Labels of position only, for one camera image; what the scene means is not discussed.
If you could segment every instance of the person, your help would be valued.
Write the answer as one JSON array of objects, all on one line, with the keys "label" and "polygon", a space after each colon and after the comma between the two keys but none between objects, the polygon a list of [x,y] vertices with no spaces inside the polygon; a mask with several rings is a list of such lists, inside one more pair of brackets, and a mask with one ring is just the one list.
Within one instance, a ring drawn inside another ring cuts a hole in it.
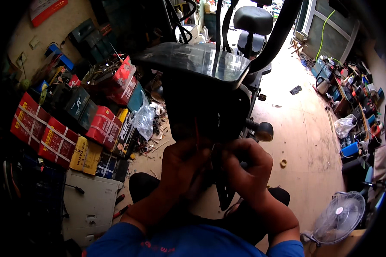
[{"label": "person", "polygon": [[[210,154],[208,148],[197,150],[194,139],[166,147],[161,180],[132,175],[134,204],[83,256],[303,256],[299,222],[287,206],[290,196],[281,188],[267,189],[273,159],[252,139],[232,141],[221,153],[222,168],[244,199],[237,210],[219,220],[187,211],[183,196]],[[254,245],[266,234],[265,255]]]}]

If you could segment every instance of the floor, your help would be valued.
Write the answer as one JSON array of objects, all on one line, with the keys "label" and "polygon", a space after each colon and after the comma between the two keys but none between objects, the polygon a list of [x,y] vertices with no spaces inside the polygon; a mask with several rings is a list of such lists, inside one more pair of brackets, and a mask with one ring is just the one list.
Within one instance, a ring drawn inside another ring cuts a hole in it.
[{"label": "floor", "polygon": [[[289,192],[289,207],[299,219],[300,231],[303,232],[313,230],[315,219],[326,208],[333,193],[344,190],[344,184],[338,154],[340,147],[325,111],[326,102],[312,88],[314,77],[300,63],[297,54],[291,54],[294,49],[288,49],[290,38],[272,61],[272,72],[262,78],[261,93],[267,95],[267,99],[264,102],[256,101],[252,117],[256,122],[265,121],[273,125],[273,140],[259,143],[274,160],[269,185],[280,186]],[[291,95],[289,90],[298,85],[302,90]],[[331,119],[332,123],[336,120],[333,113]],[[173,143],[169,129],[160,144],[156,145],[163,146],[150,154],[154,159],[138,156],[130,164],[129,172],[146,172],[160,178],[163,151]],[[285,168],[280,167],[282,159],[287,161]],[[126,197],[115,212],[132,203],[128,180],[121,193]],[[232,204],[238,198],[236,194]],[[191,205],[190,211],[206,218],[222,218],[216,186],[204,192]],[[267,237],[256,246],[266,252]]]}]

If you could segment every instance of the blue shirt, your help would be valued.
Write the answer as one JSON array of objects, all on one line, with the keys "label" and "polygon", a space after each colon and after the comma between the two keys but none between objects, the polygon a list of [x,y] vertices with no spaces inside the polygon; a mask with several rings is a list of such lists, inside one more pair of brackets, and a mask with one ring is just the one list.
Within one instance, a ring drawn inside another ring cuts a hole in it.
[{"label": "blue shirt", "polygon": [[205,224],[159,232],[146,239],[136,226],[118,223],[86,249],[92,256],[304,256],[299,241],[285,241],[266,255],[247,241],[219,227]]}]

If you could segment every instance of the black seat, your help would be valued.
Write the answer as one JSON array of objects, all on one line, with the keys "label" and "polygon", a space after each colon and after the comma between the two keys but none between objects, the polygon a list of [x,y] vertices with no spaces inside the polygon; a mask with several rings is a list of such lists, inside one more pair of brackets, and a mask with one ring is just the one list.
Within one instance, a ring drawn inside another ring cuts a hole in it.
[{"label": "black seat", "polygon": [[265,36],[272,32],[273,17],[262,8],[243,6],[236,11],[233,25],[236,29]]},{"label": "black seat", "polygon": [[[242,53],[244,53],[244,48],[246,47],[248,35],[249,33],[243,30],[242,33],[240,34],[239,41],[237,42],[237,48]],[[250,56],[256,56],[262,52],[265,38],[266,36],[253,34],[252,53],[250,54]]]}]

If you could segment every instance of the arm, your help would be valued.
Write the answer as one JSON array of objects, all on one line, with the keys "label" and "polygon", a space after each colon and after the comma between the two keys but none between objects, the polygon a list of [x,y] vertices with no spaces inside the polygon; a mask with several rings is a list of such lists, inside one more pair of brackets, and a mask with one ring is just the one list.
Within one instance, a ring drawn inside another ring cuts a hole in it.
[{"label": "arm", "polygon": [[162,159],[159,187],[148,197],[128,208],[120,221],[133,224],[144,234],[157,224],[185,194],[193,174],[209,159],[210,149],[196,150],[195,139],[179,141],[166,147]]},{"label": "arm", "polygon": [[[247,161],[244,170],[239,158]],[[269,235],[269,247],[288,240],[300,240],[299,221],[293,212],[276,200],[266,189],[273,159],[252,139],[238,139],[226,146],[222,153],[223,169],[232,187],[260,215]]]}]

